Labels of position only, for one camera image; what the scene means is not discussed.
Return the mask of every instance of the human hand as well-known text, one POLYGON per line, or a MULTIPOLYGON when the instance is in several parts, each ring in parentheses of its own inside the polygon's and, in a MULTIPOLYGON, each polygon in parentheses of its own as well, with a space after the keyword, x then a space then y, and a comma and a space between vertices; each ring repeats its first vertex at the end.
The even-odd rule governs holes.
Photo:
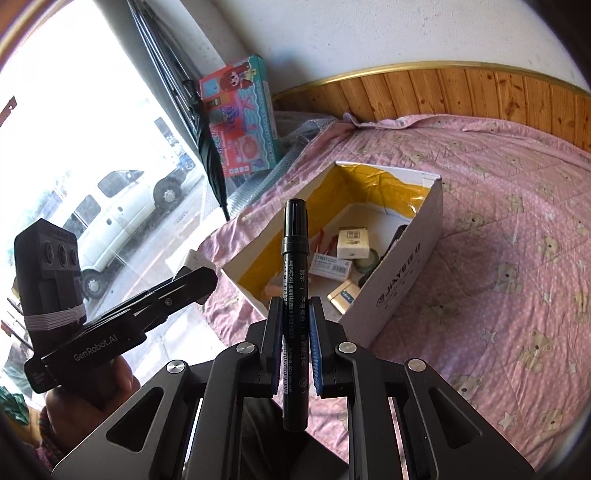
POLYGON ((102 410, 91 405, 79 395, 61 387, 50 390, 45 398, 47 417, 53 428, 59 447, 71 451, 109 415, 123 405, 139 389, 139 381, 122 356, 113 362, 117 393, 102 410))

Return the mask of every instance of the white van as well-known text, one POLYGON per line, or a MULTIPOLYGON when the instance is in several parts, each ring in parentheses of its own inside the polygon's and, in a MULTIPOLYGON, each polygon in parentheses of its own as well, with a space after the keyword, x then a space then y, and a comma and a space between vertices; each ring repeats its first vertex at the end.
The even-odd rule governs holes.
POLYGON ((97 183, 69 191, 48 219, 78 239, 82 291, 87 298, 104 295, 105 268, 150 215, 157 208, 173 210, 182 200, 186 173, 175 169, 164 178, 158 176, 142 170, 111 171, 97 183))

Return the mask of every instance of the toy box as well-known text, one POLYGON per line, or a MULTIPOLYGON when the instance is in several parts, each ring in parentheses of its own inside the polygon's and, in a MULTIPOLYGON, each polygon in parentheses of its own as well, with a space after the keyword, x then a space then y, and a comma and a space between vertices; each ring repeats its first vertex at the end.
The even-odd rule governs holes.
POLYGON ((263 59, 253 55, 199 83, 224 176, 274 168, 279 142, 263 59))

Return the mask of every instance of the gold trim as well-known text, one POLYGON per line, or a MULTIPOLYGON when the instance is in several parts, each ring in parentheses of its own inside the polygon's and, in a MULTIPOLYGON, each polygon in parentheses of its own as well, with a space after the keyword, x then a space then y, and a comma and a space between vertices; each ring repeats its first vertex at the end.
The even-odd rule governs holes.
MULTIPOLYGON (((14 18, 10 26, 8 27, 6 33, 0 37, 0 58, 2 58, 6 54, 6 50, 12 44, 12 42, 18 38, 18 35, 21 29, 27 25, 35 16, 41 11, 42 15, 37 19, 37 22, 41 21, 46 15, 53 15, 58 8, 64 3, 64 0, 33 0, 30 2, 27 7, 22 11, 22 13, 14 18)), ((28 37, 29 32, 25 32, 22 36, 22 40, 25 40, 28 37)), ((6 56, 5 60, 8 61, 8 57, 12 52, 9 52, 6 56)), ((2 70, 4 65, 0 64, 0 70, 2 70)))
POLYGON ((308 88, 320 87, 328 83, 342 82, 343 80, 349 80, 359 77, 365 77, 368 75, 376 75, 378 73, 390 73, 390 72, 401 72, 404 70, 426 70, 426 69, 447 69, 447 68, 468 68, 468 69, 483 69, 483 70, 495 70, 497 72, 515 73, 518 75, 524 75, 532 77, 544 82, 553 83, 561 87, 567 88, 568 90, 591 98, 591 93, 586 90, 573 85, 565 80, 560 80, 551 75, 545 73, 536 72, 535 70, 523 69, 520 67, 513 67, 511 65, 503 65, 501 63, 488 63, 485 61, 464 61, 464 60, 427 60, 427 61, 412 61, 407 63, 395 63, 392 65, 384 65, 382 67, 373 67, 364 70, 354 70, 349 73, 343 73, 334 77, 329 77, 323 80, 317 80, 315 82, 306 83, 299 87, 295 87, 284 92, 280 92, 273 97, 273 100, 279 100, 287 95, 293 93, 303 92, 308 88))

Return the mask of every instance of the bed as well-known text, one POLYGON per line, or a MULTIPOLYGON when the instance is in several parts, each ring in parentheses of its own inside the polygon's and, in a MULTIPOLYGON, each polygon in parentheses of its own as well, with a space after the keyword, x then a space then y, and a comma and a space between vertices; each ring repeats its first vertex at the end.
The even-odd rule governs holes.
MULTIPOLYGON (((425 359, 539 466, 591 387, 589 96, 531 72, 419 65, 275 101, 352 115, 325 127, 200 250, 224 265, 334 160, 441 175, 443 234, 372 351, 425 359)), ((260 320, 227 278, 203 313, 226 345, 260 320)), ((347 460, 346 401, 312 396, 309 432, 347 460)))

